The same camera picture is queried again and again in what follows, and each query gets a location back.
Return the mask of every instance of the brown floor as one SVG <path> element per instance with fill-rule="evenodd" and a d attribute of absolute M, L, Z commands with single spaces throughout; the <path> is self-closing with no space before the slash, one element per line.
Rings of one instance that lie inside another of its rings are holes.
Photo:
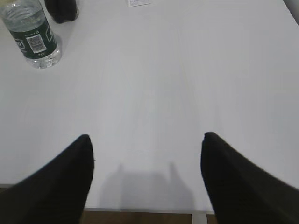
<path fill-rule="evenodd" d="M 215 215 L 207 215 L 206 217 L 207 217 L 207 223 L 208 224 L 218 224 Z"/>
<path fill-rule="evenodd" d="M 82 224 L 192 224 L 190 214 L 85 211 Z"/>

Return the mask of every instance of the dark green label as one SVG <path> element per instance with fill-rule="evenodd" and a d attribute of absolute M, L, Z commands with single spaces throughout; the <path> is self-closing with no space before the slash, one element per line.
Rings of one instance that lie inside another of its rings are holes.
<path fill-rule="evenodd" d="M 53 53 L 57 47 L 57 42 L 47 20 L 36 29 L 26 32 L 10 31 L 10 33 L 27 58 L 46 57 Z"/>

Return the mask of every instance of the plastic bottle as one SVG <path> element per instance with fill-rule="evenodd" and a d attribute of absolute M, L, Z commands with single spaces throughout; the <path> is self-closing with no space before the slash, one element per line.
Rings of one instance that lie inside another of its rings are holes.
<path fill-rule="evenodd" d="M 49 68 L 60 60 L 61 51 L 39 0 L 0 0 L 0 17 L 34 68 Z"/>

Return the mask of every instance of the dark bottle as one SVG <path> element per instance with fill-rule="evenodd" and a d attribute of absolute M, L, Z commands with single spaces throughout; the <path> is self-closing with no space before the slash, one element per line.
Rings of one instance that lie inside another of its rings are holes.
<path fill-rule="evenodd" d="M 78 17 L 76 0 L 45 0 L 46 8 L 57 23 L 74 21 Z"/>

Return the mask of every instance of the white table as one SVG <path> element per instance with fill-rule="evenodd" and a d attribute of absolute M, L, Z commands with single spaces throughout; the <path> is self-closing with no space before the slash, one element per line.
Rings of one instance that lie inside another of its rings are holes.
<path fill-rule="evenodd" d="M 81 0 L 36 70 L 0 25 L 0 183 L 90 134 L 86 206 L 211 210 L 207 131 L 299 188 L 299 28 L 282 0 Z"/>

